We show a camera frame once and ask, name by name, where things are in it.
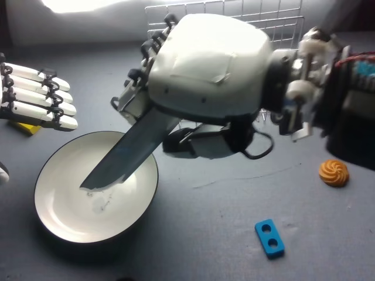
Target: metal wire basket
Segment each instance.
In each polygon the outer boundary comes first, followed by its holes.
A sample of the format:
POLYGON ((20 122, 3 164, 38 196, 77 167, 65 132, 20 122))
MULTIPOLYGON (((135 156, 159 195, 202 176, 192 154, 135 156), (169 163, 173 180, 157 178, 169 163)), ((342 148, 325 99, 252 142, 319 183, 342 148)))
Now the metal wire basket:
MULTIPOLYGON (((190 13, 215 13, 243 20, 263 30, 275 49, 296 49, 304 29, 301 7, 302 0, 207 0, 148 6, 145 13, 149 39, 154 32, 166 28, 164 18, 169 13, 179 19, 190 13)), ((262 109, 259 116, 265 122, 269 115, 262 109)))

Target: yellow sponge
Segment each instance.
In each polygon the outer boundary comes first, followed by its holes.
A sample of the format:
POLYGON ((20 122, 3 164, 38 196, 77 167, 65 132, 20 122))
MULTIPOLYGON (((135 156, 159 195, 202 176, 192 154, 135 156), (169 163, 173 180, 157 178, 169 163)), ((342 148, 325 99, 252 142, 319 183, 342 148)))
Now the yellow sponge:
POLYGON ((41 128, 40 126, 33 126, 33 125, 28 125, 24 123, 16 123, 12 122, 17 128, 20 128, 26 133, 29 133, 31 135, 34 135, 39 129, 41 128))

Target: plate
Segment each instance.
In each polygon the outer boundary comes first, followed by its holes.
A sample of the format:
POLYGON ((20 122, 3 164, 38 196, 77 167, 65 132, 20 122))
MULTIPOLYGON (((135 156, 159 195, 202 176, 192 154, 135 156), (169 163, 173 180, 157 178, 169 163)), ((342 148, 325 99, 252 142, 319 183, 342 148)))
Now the plate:
POLYGON ((80 136, 46 162, 36 181, 35 207, 50 232, 70 242, 99 242, 122 233, 146 211, 159 179, 153 155, 124 183, 99 192, 79 188, 122 136, 120 132, 80 136))

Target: gray blade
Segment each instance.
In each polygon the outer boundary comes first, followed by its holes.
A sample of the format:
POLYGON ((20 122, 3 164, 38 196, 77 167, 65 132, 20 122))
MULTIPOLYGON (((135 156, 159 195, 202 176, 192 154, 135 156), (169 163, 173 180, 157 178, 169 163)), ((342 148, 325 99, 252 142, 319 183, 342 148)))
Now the gray blade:
POLYGON ((102 190, 125 181, 162 143, 180 119, 151 109, 116 143, 81 184, 102 190))

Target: crack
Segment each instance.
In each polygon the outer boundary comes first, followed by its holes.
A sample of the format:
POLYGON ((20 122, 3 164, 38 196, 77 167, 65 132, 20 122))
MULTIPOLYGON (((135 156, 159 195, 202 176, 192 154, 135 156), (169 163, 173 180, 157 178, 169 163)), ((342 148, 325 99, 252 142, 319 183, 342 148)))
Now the crack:
POLYGON ((256 176, 256 177, 235 177, 235 178, 229 178, 229 179, 215 180, 215 181, 212 181, 210 183, 202 184, 202 185, 199 185, 199 186, 194 186, 193 189, 200 189, 202 187, 211 186, 212 184, 219 183, 219 182, 222 182, 222 181, 230 181, 230 180, 252 180, 252 179, 259 179, 261 177, 268 177, 268 176, 272 176, 274 174, 278 174, 278 173, 282 173, 284 171, 290 170, 291 168, 297 167, 297 166, 299 166, 301 164, 302 163, 294 165, 294 166, 291 166, 291 167, 287 167, 287 168, 284 168, 284 169, 281 169, 281 170, 277 170, 277 171, 274 171, 274 172, 271 172, 271 173, 263 174, 261 176, 256 176))

